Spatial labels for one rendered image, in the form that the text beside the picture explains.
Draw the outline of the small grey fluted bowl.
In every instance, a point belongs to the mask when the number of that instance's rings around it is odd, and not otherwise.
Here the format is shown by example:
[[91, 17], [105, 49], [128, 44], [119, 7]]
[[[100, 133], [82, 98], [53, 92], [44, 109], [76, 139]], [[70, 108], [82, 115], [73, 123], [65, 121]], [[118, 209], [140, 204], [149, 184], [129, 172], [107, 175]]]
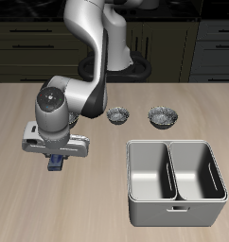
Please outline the small grey fluted bowl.
[[106, 112], [107, 118], [114, 125], [124, 124], [130, 117], [130, 113], [123, 107], [111, 108]]

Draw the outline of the black kitchen countertop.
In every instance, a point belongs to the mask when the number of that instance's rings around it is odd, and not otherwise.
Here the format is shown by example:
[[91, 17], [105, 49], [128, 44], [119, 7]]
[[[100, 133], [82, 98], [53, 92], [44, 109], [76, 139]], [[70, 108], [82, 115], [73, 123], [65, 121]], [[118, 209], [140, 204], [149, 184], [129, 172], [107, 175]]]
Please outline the black kitchen countertop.
[[[62, 22], [66, 0], [0, 0], [0, 22]], [[127, 22], [229, 20], [229, 0], [160, 0], [157, 9], [114, 9]]]

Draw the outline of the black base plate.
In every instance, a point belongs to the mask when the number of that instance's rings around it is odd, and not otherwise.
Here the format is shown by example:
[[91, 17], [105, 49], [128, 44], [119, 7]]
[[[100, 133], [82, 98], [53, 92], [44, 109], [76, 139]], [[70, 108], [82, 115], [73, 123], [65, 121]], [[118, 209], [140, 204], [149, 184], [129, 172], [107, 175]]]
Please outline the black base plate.
[[[133, 65], [121, 71], [108, 71], [107, 83], [142, 83], [151, 74], [151, 65], [144, 59], [140, 52], [132, 51]], [[85, 81], [91, 81], [94, 75], [94, 52], [88, 53], [87, 57], [79, 63], [79, 75]]]

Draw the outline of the white two-bin basket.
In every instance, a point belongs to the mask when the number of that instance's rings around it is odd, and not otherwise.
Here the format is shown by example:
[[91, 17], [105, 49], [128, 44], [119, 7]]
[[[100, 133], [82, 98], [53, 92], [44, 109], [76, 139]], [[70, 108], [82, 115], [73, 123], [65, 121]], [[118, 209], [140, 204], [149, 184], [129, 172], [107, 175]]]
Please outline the white two-bin basket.
[[207, 142], [131, 140], [126, 149], [132, 225], [213, 225], [228, 200], [228, 193]]

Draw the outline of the medium grey fluted bowl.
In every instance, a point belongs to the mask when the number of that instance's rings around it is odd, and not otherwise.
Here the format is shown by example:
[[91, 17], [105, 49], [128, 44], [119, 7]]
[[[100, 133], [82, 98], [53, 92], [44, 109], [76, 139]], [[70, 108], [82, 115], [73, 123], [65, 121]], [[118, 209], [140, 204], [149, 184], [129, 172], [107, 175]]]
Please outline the medium grey fluted bowl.
[[76, 113], [69, 113], [69, 129], [72, 129], [77, 124], [78, 120], [79, 116]]

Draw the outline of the dark kitchen cupboards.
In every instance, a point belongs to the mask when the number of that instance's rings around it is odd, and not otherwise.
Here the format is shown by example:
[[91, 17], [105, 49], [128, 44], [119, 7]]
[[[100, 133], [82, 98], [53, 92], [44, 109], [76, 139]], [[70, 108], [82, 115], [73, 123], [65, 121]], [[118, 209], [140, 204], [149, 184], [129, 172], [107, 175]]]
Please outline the dark kitchen cupboards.
[[[199, 24], [128, 22], [127, 46], [151, 64], [148, 82], [187, 82]], [[77, 78], [91, 48], [62, 22], [0, 22], [0, 82]]]

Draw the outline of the grey drawer cabinet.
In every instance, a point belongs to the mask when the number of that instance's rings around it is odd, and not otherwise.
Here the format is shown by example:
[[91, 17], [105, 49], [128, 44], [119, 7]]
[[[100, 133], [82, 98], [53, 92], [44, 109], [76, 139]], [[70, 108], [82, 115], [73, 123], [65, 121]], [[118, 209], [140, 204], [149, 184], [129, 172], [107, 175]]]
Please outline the grey drawer cabinet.
[[200, 21], [189, 82], [229, 83], [229, 20]]

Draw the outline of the blue cream cheese box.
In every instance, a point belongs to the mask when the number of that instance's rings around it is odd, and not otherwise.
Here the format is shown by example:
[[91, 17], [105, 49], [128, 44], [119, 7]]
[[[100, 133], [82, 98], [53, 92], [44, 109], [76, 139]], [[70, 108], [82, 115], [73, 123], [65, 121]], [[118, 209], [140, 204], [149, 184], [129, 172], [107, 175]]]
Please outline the blue cream cheese box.
[[58, 154], [52, 154], [49, 159], [47, 169], [49, 171], [61, 171], [62, 164], [63, 164], [63, 156]]

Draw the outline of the large grey fluted bowl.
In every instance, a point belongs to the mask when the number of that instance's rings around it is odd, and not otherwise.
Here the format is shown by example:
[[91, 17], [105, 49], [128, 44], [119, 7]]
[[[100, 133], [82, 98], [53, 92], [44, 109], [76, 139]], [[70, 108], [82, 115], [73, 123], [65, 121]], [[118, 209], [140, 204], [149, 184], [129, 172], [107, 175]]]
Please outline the large grey fluted bowl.
[[148, 112], [150, 123], [159, 130], [171, 128], [178, 120], [178, 113], [168, 107], [153, 107]]

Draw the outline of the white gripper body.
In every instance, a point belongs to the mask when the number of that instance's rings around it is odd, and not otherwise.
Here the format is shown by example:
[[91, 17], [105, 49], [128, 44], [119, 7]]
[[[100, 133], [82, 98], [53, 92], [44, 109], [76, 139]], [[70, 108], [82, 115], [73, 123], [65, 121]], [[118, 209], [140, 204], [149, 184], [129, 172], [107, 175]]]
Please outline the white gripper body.
[[68, 143], [61, 148], [50, 149], [44, 144], [44, 140], [40, 137], [24, 139], [22, 141], [22, 149], [26, 152], [48, 153], [58, 155], [68, 155], [74, 157], [86, 157], [88, 155], [90, 140], [82, 135], [70, 135]]

